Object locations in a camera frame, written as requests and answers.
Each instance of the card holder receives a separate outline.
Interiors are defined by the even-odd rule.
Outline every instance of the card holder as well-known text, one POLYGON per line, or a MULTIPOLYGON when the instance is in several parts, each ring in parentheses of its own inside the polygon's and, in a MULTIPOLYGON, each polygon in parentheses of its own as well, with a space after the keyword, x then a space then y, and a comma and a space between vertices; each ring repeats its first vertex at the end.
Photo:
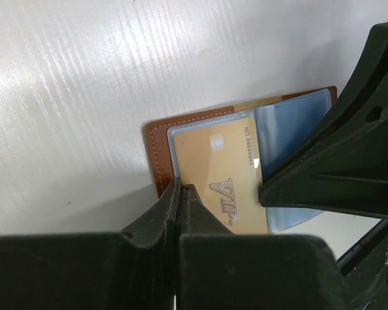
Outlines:
POLYGON ((167 139, 174 175, 196 185, 204 205, 234 233, 274 233, 298 225, 321 211, 264 209, 251 187, 257 190, 262 176, 306 138, 331 106, 332 96, 323 89, 171 127, 167 139))
POLYGON ((247 110, 254 107, 271 105, 279 101, 302 96, 303 94, 309 94, 319 89, 327 89, 330 92, 332 102, 336 101, 337 90, 335 86, 331 86, 281 96, 255 99, 236 105, 172 116, 170 118, 158 119, 147 123, 144 129, 146 147, 158 197, 162 195, 164 190, 175 177, 167 138, 167 130, 169 128, 185 123, 195 123, 204 119, 212 119, 218 116, 229 115, 237 111, 247 110))

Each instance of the black rubber piece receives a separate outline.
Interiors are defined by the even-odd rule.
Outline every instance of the black rubber piece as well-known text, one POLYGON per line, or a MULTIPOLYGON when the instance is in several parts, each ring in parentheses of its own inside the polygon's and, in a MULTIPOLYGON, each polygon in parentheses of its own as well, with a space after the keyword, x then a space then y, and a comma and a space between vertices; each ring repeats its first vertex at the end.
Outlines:
POLYGON ((371 29, 335 106, 260 195, 265 207, 388 219, 388 23, 371 29))

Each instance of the card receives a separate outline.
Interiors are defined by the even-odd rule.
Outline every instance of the card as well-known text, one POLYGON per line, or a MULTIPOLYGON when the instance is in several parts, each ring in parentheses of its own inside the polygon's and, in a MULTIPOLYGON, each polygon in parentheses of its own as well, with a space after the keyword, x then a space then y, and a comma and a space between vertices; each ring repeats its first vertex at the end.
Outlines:
POLYGON ((220 222, 235 234, 267 233, 257 193, 262 176, 253 117, 176 133, 173 144, 182 183, 195 185, 220 222))

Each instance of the textured white surface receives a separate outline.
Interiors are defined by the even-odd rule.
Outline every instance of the textured white surface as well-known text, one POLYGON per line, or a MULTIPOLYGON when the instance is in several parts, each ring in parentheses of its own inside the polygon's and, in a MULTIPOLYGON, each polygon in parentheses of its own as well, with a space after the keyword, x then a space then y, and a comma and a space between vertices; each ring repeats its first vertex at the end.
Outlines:
POLYGON ((378 222, 374 218, 324 212, 279 234, 315 234, 325 240, 339 258, 378 222))
POLYGON ((0 234, 122 228, 156 200, 145 122, 342 89, 386 20, 380 0, 0 0, 0 234))

